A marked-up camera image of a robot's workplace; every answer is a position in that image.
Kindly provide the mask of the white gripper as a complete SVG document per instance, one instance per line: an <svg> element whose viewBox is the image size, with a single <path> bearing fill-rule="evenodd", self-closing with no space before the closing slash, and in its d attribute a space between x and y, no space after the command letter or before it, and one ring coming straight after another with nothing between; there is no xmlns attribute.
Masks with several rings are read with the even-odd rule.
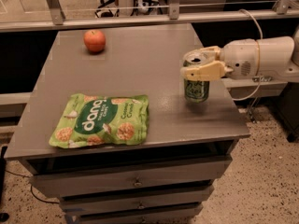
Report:
<svg viewBox="0 0 299 224"><path fill-rule="evenodd" d="M189 81L213 81L225 75L232 79L252 78L257 74L259 49L253 39L236 40L222 49L218 46L192 51L195 60L213 62L182 67L180 74Z"/></svg>

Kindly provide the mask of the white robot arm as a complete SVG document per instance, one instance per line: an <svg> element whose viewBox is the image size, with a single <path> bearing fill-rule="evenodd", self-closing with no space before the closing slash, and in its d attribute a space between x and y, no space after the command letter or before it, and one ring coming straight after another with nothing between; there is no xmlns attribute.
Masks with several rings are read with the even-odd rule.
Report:
<svg viewBox="0 0 299 224"><path fill-rule="evenodd" d="M180 69L189 81L212 81L222 77L250 79L257 76L281 81L298 81L298 38L281 36L242 39L218 46L196 49L185 54Z"/></svg>

